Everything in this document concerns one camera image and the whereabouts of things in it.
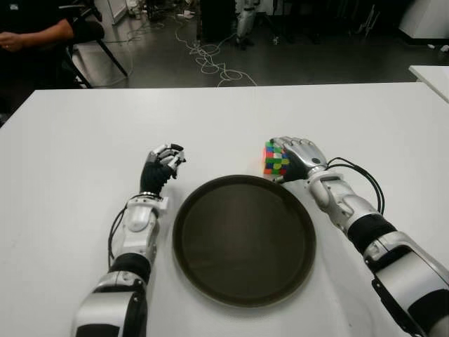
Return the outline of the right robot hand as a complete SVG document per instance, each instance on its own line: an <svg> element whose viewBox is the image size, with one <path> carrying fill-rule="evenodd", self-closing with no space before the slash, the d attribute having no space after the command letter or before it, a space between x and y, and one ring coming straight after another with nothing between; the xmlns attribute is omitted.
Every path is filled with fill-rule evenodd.
<svg viewBox="0 0 449 337"><path fill-rule="evenodd" d="M326 157L310 140L282 136L272 138L270 143L281 147L289 159L286 172L273 179L275 183L283 184L296 180L305 180L308 179L310 173L323 171L328 167Z"/></svg>

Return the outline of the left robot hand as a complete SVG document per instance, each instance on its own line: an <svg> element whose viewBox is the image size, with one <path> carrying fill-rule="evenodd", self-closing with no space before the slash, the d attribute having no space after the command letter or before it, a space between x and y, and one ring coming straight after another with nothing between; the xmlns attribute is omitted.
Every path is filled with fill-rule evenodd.
<svg viewBox="0 0 449 337"><path fill-rule="evenodd" d="M152 150L145 160L140 176L140 192L159 195L163 186L177 178L178 167L185 163L184 147L178 144L163 144Z"/></svg>

